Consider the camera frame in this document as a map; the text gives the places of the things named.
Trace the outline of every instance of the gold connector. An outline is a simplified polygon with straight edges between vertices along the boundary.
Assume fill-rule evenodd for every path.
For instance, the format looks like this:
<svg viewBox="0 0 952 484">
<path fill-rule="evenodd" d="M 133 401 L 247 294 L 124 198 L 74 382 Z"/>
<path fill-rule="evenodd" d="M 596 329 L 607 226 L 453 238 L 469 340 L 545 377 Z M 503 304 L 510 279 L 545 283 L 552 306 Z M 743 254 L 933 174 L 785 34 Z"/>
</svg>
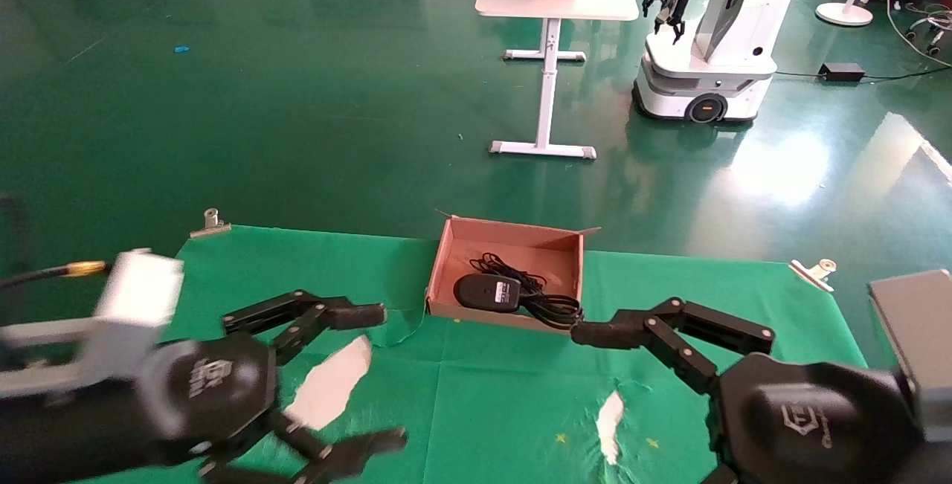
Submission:
<svg viewBox="0 0 952 484">
<path fill-rule="evenodd" d="M 84 277 L 84 275 L 101 273 L 106 270 L 106 261 L 77 261 L 67 265 L 69 270 L 65 277 Z"/>
</svg>

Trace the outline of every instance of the white table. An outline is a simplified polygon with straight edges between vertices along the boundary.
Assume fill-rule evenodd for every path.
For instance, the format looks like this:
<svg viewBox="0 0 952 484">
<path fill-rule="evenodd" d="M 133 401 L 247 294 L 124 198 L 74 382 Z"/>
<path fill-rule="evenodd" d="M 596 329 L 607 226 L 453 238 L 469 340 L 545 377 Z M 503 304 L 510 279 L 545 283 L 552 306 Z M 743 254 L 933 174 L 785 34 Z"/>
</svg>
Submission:
<svg viewBox="0 0 952 484">
<path fill-rule="evenodd" d="M 608 19 L 629 21 L 638 17 L 635 0 L 476 0 L 476 12 L 490 17 L 534 17 L 541 19 L 538 51 L 508 50 L 506 58 L 543 60 L 541 99 L 538 104 L 538 131 L 535 142 L 493 141 L 495 153 L 530 153 L 567 158 L 595 158 L 592 146 L 562 146 L 548 143 L 552 128 L 552 104 L 555 101 L 557 60 L 585 60 L 578 51 L 559 51 L 559 33 L 563 19 Z"/>
</svg>

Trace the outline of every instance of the metal clip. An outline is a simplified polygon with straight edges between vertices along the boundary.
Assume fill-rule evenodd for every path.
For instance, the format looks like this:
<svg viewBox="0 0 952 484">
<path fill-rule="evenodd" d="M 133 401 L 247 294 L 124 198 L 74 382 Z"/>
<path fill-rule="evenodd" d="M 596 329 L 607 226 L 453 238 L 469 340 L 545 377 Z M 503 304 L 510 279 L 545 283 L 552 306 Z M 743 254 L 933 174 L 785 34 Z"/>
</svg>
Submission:
<svg viewBox="0 0 952 484">
<path fill-rule="evenodd" d="M 224 233 L 231 230 L 231 224 L 219 219 L 218 210 L 215 207 L 205 210 L 205 226 L 201 230 L 188 234 L 191 238 L 200 236 L 212 236 L 212 234 Z"/>
<path fill-rule="evenodd" d="M 788 266 L 793 268 L 793 271 L 807 283 L 812 284 L 816 288 L 820 288 L 820 290 L 833 292 L 833 288 L 824 281 L 826 277 L 836 272 L 836 263 L 832 260 L 821 259 L 819 264 L 816 264 L 809 270 L 798 260 L 790 261 Z"/>
</svg>

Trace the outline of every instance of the small box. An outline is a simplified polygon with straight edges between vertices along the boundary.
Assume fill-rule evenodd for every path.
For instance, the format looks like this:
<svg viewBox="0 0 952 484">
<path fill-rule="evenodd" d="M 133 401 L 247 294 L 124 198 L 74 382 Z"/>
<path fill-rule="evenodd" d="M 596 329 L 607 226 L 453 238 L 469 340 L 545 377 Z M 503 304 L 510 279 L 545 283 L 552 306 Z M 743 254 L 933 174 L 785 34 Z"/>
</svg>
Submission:
<svg viewBox="0 0 952 484">
<path fill-rule="evenodd" d="M 501 314 L 465 308 L 456 301 L 453 286 L 463 275 L 477 273 L 469 264 L 485 253 L 497 254 L 507 265 L 545 278 L 544 292 L 582 299 L 582 253 L 585 234 L 492 220 L 448 216 L 426 289 L 429 314 L 544 332 L 568 334 L 545 326 L 521 309 Z"/>
</svg>

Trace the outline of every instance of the white robot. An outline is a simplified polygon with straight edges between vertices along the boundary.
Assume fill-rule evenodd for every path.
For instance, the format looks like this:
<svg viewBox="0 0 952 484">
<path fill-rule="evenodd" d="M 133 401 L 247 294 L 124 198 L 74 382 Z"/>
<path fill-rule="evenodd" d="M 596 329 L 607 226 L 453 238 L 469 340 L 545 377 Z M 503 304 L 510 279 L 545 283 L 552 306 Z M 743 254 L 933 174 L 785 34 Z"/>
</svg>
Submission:
<svg viewBox="0 0 952 484">
<path fill-rule="evenodd" d="M 776 71 L 771 51 L 790 0 L 710 0 L 696 29 L 683 20 L 688 0 L 645 0 L 646 17 L 654 1 L 662 7 L 632 92 L 638 106 L 652 117 L 698 123 L 755 118 Z M 670 30 L 659 33 L 663 25 Z"/>
</svg>

